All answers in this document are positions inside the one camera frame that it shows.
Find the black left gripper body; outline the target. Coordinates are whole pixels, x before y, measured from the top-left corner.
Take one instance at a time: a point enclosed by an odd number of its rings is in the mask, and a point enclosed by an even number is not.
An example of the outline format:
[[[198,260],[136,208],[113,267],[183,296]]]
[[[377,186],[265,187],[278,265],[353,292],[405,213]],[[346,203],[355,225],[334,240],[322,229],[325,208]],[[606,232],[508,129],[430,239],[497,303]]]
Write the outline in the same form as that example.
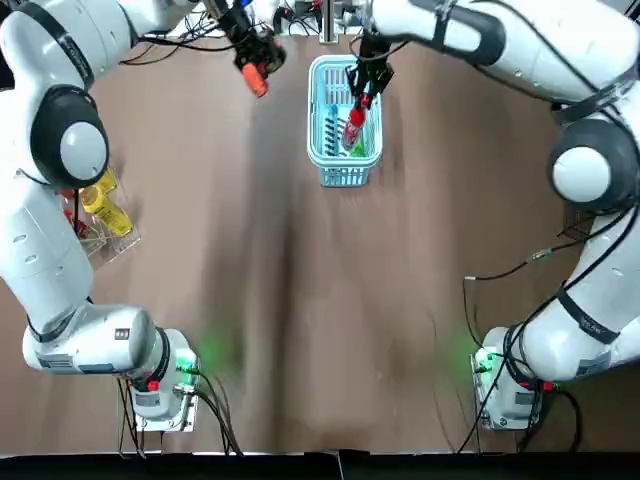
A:
[[[233,48],[249,50],[259,47],[253,23],[240,3],[228,7],[218,17],[218,24]]]

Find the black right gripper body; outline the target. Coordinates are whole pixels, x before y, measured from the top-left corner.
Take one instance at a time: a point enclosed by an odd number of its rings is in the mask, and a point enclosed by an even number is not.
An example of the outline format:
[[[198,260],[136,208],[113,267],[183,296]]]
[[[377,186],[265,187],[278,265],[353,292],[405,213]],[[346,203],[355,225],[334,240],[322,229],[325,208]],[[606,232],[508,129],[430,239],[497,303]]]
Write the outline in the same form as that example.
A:
[[[357,59],[364,63],[384,62],[389,56],[390,41],[375,31],[364,30],[360,35]]]

